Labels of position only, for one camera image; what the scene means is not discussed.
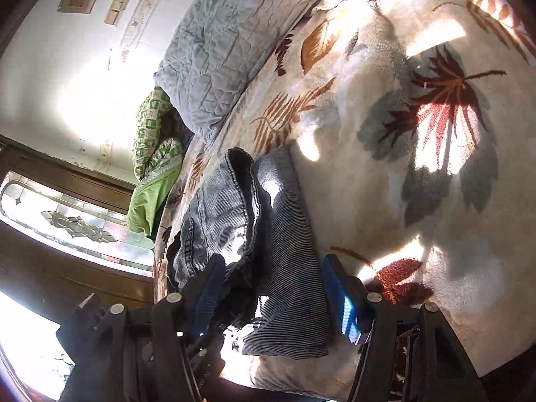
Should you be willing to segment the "grey blue denim pants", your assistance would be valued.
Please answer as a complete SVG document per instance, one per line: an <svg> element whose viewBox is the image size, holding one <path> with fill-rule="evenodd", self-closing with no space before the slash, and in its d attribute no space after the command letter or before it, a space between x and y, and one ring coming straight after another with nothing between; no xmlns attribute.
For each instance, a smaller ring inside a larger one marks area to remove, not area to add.
<svg viewBox="0 0 536 402"><path fill-rule="evenodd" d="M168 288L182 289L209 258L225 261L216 319L246 325L243 351L324 357L333 337L312 227L286 146L254 160L228 150L194 194L169 253Z"/></svg>

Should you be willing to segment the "stained glass window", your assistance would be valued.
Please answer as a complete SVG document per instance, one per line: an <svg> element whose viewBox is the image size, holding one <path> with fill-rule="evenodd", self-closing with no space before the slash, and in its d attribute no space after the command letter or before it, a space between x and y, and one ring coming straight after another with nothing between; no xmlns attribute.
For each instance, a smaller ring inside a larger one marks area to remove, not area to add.
<svg viewBox="0 0 536 402"><path fill-rule="evenodd" d="M125 215L13 171L1 182L1 221L79 259L153 277L153 242L128 229Z"/></svg>

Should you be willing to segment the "lime green cloth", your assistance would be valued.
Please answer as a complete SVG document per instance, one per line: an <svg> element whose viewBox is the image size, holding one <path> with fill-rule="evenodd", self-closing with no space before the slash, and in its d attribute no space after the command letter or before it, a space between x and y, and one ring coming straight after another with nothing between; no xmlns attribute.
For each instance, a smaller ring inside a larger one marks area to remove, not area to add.
<svg viewBox="0 0 536 402"><path fill-rule="evenodd" d="M134 233L143 233L145 236L153 234L156 214L166 202L181 167L179 161L171 161L151 171L138 183L134 188L126 215L128 229Z"/></svg>

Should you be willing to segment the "green white patterned blanket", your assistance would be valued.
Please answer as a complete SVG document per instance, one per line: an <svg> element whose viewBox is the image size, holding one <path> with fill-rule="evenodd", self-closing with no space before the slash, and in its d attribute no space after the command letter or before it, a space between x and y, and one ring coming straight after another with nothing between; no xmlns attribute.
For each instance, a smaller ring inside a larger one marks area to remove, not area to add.
<svg viewBox="0 0 536 402"><path fill-rule="evenodd" d="M184 147L177 136L165 136L163 129L164 119L174 110L169 96L155 86L136 114L133 168L139 183L181 169Z"/></svg>

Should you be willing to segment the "leaf patterned bed blanket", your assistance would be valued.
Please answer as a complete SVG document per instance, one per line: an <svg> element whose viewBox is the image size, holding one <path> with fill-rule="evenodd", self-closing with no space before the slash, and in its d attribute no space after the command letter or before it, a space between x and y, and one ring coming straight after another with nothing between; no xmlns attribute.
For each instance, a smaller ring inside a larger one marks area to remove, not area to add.
<svg viewBox="0 0 536 402"><path fill-rule="evenodd" d="M162 217L225 152L292 159L319 255L392 302L436 302L491 401L535 398L535 18L522 0L339 0L301 21L194 139Z"/></svg>

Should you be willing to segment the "grey quilted pillow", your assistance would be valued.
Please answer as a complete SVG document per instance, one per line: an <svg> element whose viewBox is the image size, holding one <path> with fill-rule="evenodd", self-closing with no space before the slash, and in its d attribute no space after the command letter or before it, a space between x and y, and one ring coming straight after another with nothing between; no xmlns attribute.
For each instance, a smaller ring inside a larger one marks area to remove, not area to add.
<svg viewBox="0 0 536 402"><path fill-rule="evenodd" d="M251 80L318 0L194 0L154 75L185 126L210 144Z"/></svg>

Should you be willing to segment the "beige wall switch plate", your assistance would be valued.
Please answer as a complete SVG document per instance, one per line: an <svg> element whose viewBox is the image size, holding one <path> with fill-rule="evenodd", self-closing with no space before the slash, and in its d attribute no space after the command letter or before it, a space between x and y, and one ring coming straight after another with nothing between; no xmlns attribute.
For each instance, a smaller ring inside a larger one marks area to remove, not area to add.
<svg viewBox="0 0 536 402"><path fill-rule="evenodd" d="M106 14L105 23L117 25L123 11L125 11L130 0L113 0Z"/></svg>

